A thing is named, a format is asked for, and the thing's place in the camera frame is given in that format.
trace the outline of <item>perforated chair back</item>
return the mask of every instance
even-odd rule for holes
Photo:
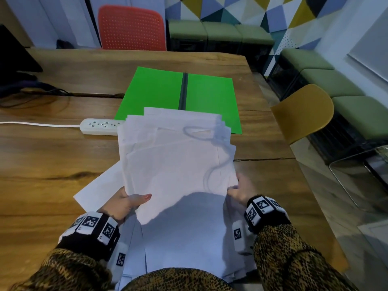
[[[271,107],[289,144],[324,128],[334,115],[330,96],[315,84],[308,84]]]
[[[104,5],[98,23],[103,49],[166,51],[163,18],[156,11]]]

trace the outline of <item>yellow chair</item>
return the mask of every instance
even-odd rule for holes
[[[315,84],[308,84],[271,110],[289,144],[324,128],[332,119],[330,96]]]

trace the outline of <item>wooden table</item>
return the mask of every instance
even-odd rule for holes
[[[284,141],[244,57],[224,53],[104,50],[30,50],[45,70],[41,81],[77,94],[125,92],[137,66],[233,79],[242,135],[236,170],[287,210],[300,235],[339,271],[347,260]],[[14,96],[1,104],[30,99]],[[0,121],[79,124],[113,118],[121,99],[38,96],[0,108]],[[117,138],[83,135],[77,128],[0,125],[0,288],[37,270],[59,235],[83,213],[75,193],[119,160]]]

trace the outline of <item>red chair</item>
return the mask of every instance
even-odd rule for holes
[[[98,23],[103,49],[166,51],[164,22],[156,11],[104,5]]]

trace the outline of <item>geometric wall pattern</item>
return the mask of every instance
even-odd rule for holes
[[[284,48],[314,49],[347,0],[165,0],[166,19],[259,25],[275,45],[269,75]]]

